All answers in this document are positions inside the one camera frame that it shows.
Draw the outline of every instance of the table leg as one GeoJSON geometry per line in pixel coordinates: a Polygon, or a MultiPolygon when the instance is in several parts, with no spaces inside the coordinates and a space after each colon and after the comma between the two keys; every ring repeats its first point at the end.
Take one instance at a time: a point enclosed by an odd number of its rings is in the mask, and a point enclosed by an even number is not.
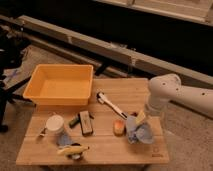
{"type": "Polygon", "coordinates": [[[150,166],[151,166],[151,164],[145,164],[145,165],[143,165],[143,167],[141,168],[141,171],[147,171],[150,166]]]}
{"type": "Polygon", "coordinates": [[[44,171],[53,171],[49,166],[39,166],[44,171]]]}

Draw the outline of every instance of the sponge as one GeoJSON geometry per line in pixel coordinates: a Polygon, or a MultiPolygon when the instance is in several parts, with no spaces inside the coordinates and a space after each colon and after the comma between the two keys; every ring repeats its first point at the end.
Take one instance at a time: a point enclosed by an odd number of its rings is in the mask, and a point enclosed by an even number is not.
{"type": "Polygon", "coordinates": [[[116,136],[121,136],[125,131],[125,123],[122,120],[116,120],[113,124],[113,132],[116,136]]]}

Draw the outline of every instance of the gray floor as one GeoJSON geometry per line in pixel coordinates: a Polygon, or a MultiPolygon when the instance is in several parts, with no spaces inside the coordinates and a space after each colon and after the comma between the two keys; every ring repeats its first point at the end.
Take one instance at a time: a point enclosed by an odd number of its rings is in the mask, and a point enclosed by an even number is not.
{"type": "MultiPolygon", "coordinates": [[[[27,58],[18,69],[18,75],[8,81],[8,86],[29,76],[39,63],[71,63],[55,54],[30,46],[27,58]]],[[[6,71],[10,75],[14,70],[6,71]]],[[[0,171],[41,171],[39,167],[16,166],[15,160],[22,144],[34,106],[26,102],[10,104],[6,108],[5,123],[10,130],[0,134],[0,171]]],[[[152,165],[149,171],[213,171],[213,121],[175,104],[165,111],[164,133],[170,162],[152,165]]],[[[136,171],[136,166],[82,166],[52,167],[53,170],[136,171]]]]}

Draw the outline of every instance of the orange plastic bin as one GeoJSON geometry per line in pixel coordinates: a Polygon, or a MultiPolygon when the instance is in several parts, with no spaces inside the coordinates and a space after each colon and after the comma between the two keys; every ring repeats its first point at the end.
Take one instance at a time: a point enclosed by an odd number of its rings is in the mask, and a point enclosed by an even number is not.
{"type": "Polygon", "coordinates": [[[87,105],[92,79],[92,65],[40,64],[23,96],[38,105],[87,105]]]}

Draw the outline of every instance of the black wall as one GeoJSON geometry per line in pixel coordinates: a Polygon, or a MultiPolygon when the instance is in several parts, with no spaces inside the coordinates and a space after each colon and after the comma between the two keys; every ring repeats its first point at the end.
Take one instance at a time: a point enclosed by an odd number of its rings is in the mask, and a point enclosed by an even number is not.
{"type": "Polygon", "coordinates": [[[213,27],[91,0],[19,0],[24,13],[213,76],[213,27]]]}

